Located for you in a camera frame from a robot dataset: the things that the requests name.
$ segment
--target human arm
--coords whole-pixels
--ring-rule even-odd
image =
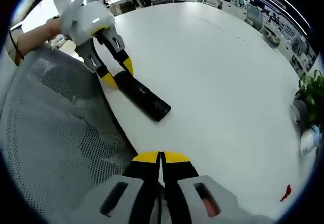
[[[15,54],[15,64],[20,64],[21,56],[25,57],[28,52],[60,34],[60,21],[60,18],[48,20],[44,25],[19,35],[17,40],[17,48],[19,51],[16,51]]]

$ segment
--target white table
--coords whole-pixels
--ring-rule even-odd
[[[298,77],[284,56],[240,19],[201,3],[165,4],[116,17],[135,77],[172,107],[156,123],[102,84],[137,152],[175,151],[237,195],[253,214],[278,218],[307,179],[289,117]],[[96,44],[108,67],[109,51]],[[286,186],[292,193],[280,202]]]

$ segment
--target cable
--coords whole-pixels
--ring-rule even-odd
[[[16,51],[19,53],[19,55],[21,56],[21,58],[24,60],[24,56],[22,55],[22,53],[20,52],[20,50],[18,49],[18,46],[16,45],[16,43],[14,42],[14,39],[12,38],[12,35],[11,35],[11,31],[9,30],[9,37],[10,37],[10,40],[12,42],[12,44],[14,45]]]
[[[108,3],[109,5],[112,5],[112,6],[114,6],[114,7],[116,7],[116,8],[119,8],[119,9],[121,10],[121,8],[120,8],[119,6],[117,6],[117,5],[115,5],[114,3],[112,3],[111,0],[109,0],[109,1],[110,1],[110,3]]]

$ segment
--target green leaves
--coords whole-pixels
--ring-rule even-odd
[[[314,77],[301,76],[296,95],[305,101],[308,115],[308,127],[317,125],[324,132],[324,77],[319,70],[314,71]]]

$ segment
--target potted plant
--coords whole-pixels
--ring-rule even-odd
[[[319,70],[314,71],[314,76],[304,75],[299,79],[299,90],[296,92],[295,101],[304,103],[307,112],[301,114],[299,122],[304,128],[316,125],[320,133],[324,131],[324,76]]]
[[[318,146],[324,132],[324,77],[318,70],[314,76],[299,79],[292,108],[301,133],[301,154],[306,155]]]

